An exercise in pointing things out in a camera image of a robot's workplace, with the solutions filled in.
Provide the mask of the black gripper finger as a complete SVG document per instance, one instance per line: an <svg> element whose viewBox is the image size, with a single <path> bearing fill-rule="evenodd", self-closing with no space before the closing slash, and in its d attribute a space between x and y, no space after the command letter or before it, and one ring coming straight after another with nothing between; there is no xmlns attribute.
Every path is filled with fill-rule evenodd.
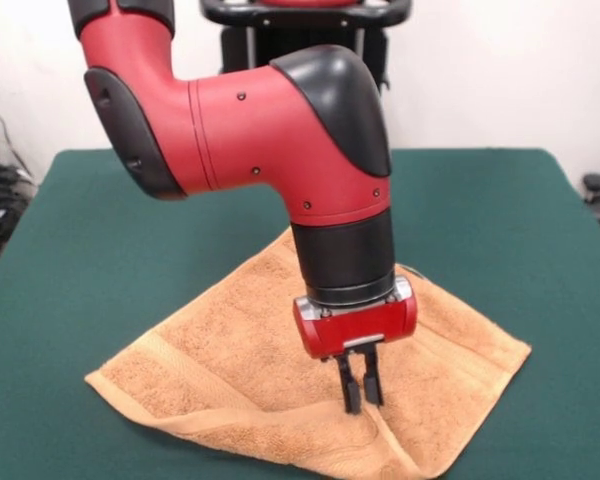
<svg viewBox="0 0 600 480"><path fill-rule="evenodd" d="M366 401L376 406L383 406L384 397L378 369L378 354L376 345L374 343L366 345L362 349L362 354L365 362L363 384Z"/></svg>
<svg viewBox="0 0 600 480"><path fill-rule="evenodd" d="M346 350L344 353L335 356L345 412L351 415L360 414L362 405L360 386L354 377L350 363L350 357L356 354L358 354L357 350Z"/></svg>

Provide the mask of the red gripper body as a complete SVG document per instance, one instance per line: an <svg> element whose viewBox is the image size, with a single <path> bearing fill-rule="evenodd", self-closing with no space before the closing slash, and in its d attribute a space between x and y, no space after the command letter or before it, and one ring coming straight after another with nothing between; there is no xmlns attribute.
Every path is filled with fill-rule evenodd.
<svg viewBox="0 0 600 480"><path fill-rule="evenodd" d="M299 297L294 300L293 315L306 352L322 359L411 336L416 329L417 301L408 278L398 275L390 294L373 303L331 308Z"/></svg>

